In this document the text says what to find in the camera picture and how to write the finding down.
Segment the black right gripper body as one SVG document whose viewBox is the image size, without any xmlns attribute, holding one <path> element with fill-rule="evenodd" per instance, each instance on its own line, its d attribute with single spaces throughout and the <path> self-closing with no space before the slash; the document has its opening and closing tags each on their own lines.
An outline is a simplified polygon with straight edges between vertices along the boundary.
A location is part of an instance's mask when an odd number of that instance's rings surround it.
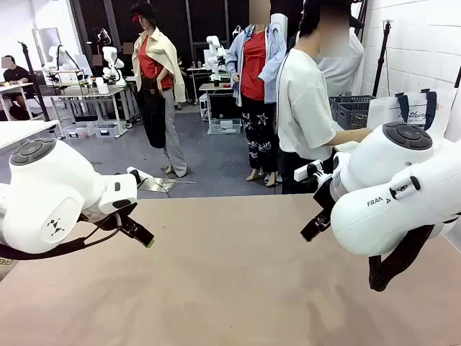
<svg viewBox="0 0 461 346">
<path fill-rule="evenodd" d="M 331 194 L 332 177 L 329 177 L 323 182 L 318 182 L 318 189 L 314 193 L 313 199 L 319 204 L 323 211 L 322 214 L 326 217 L 331 215 L 331 211 L 336 204 L 333 195 Z"/>
</svg>

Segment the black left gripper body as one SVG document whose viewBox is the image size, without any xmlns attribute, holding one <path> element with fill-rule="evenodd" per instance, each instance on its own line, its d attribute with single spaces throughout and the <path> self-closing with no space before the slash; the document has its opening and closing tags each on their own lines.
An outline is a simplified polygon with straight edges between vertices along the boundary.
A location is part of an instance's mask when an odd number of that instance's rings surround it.
<svg viewBox="0 0 461 346">
<path fill-rule="evenodd" d="M 127 223 L 130 214 L 137 206 L 137 203 L 132 203 L 108 215 L 103 213 L 90 213 L 87 211 L 86 213 L 81 213 L 81 221 L 92 223 L 103 231 L 113 231 L 117 228 L 118 225 L 115 215 L 120 217 L 121 224 L 124 226 Z"/>
</svg>

